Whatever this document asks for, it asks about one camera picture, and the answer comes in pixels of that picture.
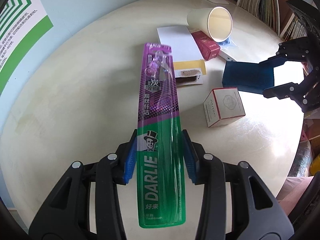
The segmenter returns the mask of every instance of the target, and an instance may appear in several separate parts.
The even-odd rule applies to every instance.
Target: silver screw
[[[81,162],[74,162],[73,164],[72,164],[72,167],[74,168],[74,169],[77,169],[77,168],[79,168],[81,166]]]
[[[115,153],[110,153],[108,155],[108,159],[111,161],[115,160],[116,158],[118,158],[118,156]]]
[[[206,153],[205,155],[203,155],[203,158],[205,158],[206,160],[212,160],[213,159],[213,155],[210,153]]]
[[[241,168],[244,168],[244,169],[247,169],[247,168],[249,168],[249,163],[247,163],[247,162],[240,162],[240,167],[241,167]]]

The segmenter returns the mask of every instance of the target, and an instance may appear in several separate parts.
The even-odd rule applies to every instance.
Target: poster
[[[9,0],[0,13],[0,94],[32,46],[53,27],[40,0]]]

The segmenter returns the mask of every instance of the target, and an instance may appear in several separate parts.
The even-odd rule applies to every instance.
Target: round table
[[[206,0],[129,4],[74,35],[31,77],[10,111],[0,144],[4,179],[27,226],[73,161],[97,162],[130,139],[137,127],[143,44],[158,41],[156,28],[186,25],[190,10],[207,7],[213,4]],[[225,7],[234,20],[231,38],[237,45],[225,51],[248,62],[275,55],[281,40],[270,28],[234,4]],[[211,89],[222,86],[224,65],[222,58],[212,59],[206,62],[204,84],[178,88],[181,126],[222,161],[249,162],[276,195],[297,150],[303,113],[290,99],[241,92],[246,116],[208,128],[203,102]],[[275,69],[276,85],[302,79],[300,63]],[[154,240],[194,239],[203,186],[185,176],[187,221],[153,229]],[[135,174],[127,186],[118,186],[124,228],[128,239],[149,239],[151,232],[138,225],[136,191]],[[229,202],[228,212],[230,229]]]

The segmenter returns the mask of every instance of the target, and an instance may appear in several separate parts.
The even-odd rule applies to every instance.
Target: darlie toothbrush package
[[[186,220],[183,152],[171,47],[144,46],[137,134],[139,225],[161,228]]]

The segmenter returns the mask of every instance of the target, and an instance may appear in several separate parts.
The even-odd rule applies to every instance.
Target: light blue wall
[[[0,97],[0,132],[21,89],[39,65],[63,42],[101,16],[137,0],[41,0],[53,28],[28,52]],[[0,170],[0,196],[13,207]]]

